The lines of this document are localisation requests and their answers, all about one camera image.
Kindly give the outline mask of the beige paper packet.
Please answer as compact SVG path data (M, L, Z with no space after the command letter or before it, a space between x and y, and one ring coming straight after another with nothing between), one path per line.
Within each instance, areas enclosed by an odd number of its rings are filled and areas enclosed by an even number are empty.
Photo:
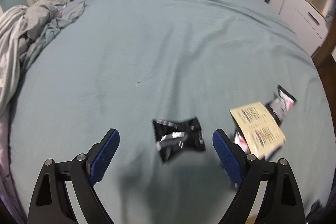
M284 133L260 102L230 109L230 114L250 153L258 159L269 160L285 143Z

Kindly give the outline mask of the black snack packet back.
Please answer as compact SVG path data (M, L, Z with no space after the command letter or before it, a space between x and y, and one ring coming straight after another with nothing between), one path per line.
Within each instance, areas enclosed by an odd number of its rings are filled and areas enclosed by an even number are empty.
M184 121L152 120L155 146L163 164L184 151L205 152L202 127L197 117Z

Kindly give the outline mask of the pink quilt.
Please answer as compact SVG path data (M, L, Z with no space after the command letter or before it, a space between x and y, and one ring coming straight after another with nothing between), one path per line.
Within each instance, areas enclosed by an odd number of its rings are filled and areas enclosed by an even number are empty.
M9 121L10 106L7 106L1 114L1 200L17 223L26 223L26 217L22 213L10 173Z

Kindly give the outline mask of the brown wooden chair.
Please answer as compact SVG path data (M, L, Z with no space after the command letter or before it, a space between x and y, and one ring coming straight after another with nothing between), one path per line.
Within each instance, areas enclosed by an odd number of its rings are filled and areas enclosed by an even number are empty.
M330 26L329 33L322 46L318 47L312 56L322 81L326 98L329 103L331 118L335 131L335 59L332 52L335 50L335 24Z

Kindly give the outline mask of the grey crumpled blanket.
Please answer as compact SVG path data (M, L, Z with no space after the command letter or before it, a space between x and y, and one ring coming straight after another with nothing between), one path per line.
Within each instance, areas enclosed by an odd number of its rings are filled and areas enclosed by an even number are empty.
M85 3L39 0L17 5L1 16L1 112L15 95L20 79L58 34L84 12Z

